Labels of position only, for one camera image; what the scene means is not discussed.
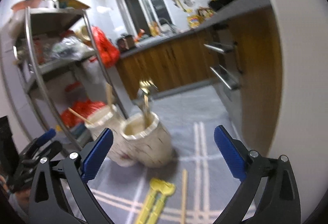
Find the person left hand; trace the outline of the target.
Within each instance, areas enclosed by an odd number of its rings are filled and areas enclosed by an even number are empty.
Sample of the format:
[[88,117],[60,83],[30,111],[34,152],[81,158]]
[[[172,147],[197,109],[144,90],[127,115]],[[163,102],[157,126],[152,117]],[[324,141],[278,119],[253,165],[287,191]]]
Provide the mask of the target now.
[[18,216],[27,222],[31,189],[12,193],[6,185],[5,178],[1,175],[1,191]]

